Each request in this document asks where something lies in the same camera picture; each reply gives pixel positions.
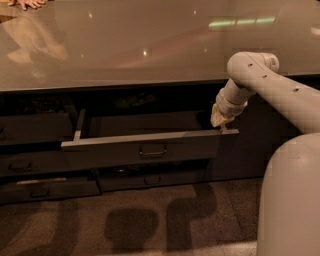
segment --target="person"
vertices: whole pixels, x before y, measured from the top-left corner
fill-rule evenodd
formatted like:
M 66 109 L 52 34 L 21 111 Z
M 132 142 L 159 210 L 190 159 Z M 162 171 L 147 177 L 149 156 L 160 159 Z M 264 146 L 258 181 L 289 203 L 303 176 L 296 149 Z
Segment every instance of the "person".
M 45 0 L 10 0 L 8 3 L 9 6 L 14 6 L 16 4 L 20 4 L 22 9 L 26 11 L 28 6 L 32 9 L 38 9 L 42 7 L 46 3 Z

